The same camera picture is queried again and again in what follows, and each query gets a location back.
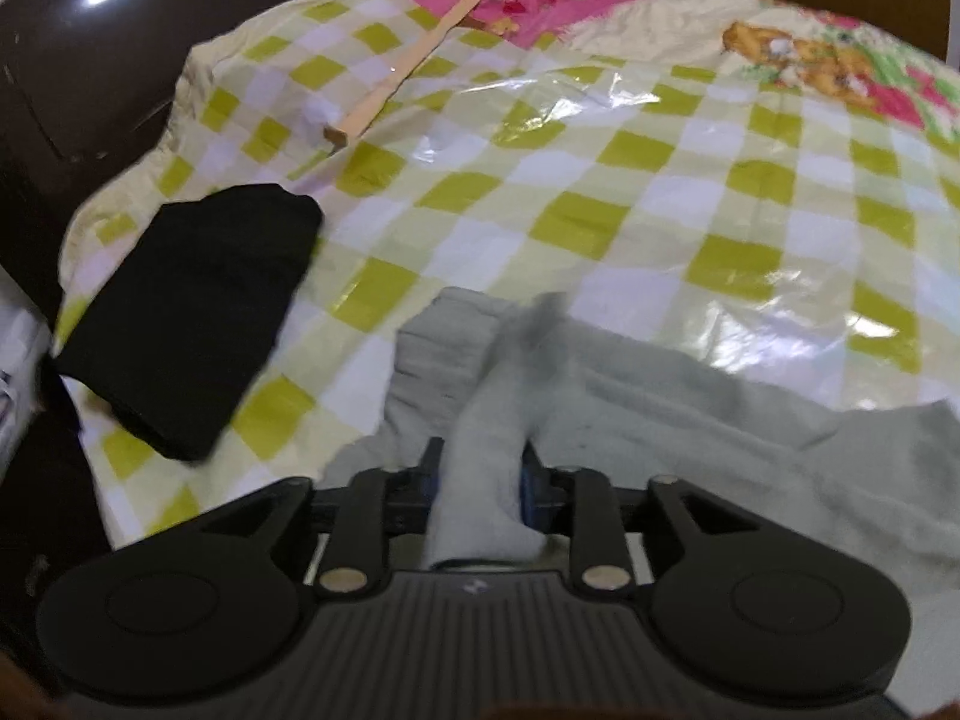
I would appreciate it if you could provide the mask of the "black folded garment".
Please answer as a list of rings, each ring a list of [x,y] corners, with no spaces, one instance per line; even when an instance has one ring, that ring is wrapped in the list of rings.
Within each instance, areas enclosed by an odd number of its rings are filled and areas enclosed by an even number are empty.
[[[167,203],[68,335],[62,376],[169,460],[205,460],[272,354],[324,224],[277,184]]]

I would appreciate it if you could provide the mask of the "wooden stick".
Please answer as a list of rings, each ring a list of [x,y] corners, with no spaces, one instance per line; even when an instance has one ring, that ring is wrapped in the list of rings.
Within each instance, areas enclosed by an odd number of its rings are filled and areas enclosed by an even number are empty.
[[[386,78],[382,78],[340,121],[324,128],[325,140],[335,149],[339,149],[363,137],[363,133],[370,128],[371,122],[402,83],[433,54],[433,50],[446,39],[449,31],[459,25],[460,21],[464,21],[480,2],[482,0],[457,0],[430,31],[418,37],[411,46],[405,47]]]

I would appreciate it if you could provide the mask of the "checkered floral bed quilt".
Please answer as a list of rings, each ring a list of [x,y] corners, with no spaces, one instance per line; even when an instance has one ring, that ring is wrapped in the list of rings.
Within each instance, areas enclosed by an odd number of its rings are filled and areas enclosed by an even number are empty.
[[[372,433],[394,335],[448,286],[833,408],[958,394],[958,76],[776,0],[482,0],[363,137],[324,128],[457,0],[295,0],[187,57],[160,143],[76,213],[67,338],[161,206],[276,182],[324,229],[277,349],[189,466],[70,393],[114,544]]]

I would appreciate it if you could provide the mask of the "dark wooden headboard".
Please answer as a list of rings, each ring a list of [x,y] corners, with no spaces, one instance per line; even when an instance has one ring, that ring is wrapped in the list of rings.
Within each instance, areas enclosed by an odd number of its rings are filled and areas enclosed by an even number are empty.
[[[46,319],[78,205],[158,143],[195,44],[286,0],[7,0],[2,265]]]

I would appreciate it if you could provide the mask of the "grey-green pants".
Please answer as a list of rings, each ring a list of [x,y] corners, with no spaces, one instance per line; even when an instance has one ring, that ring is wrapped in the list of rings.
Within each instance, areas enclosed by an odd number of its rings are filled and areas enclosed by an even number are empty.
[[[521,457],[619,486],[674,475],[869,562],[913,596],[958,583],[958,422],[947,403],[833,411],[690,356],[570,319],[556,294],[517,305],[448,288],[398,330],[381,424],[322,484],[444,444],[423,561],[526,564]]]

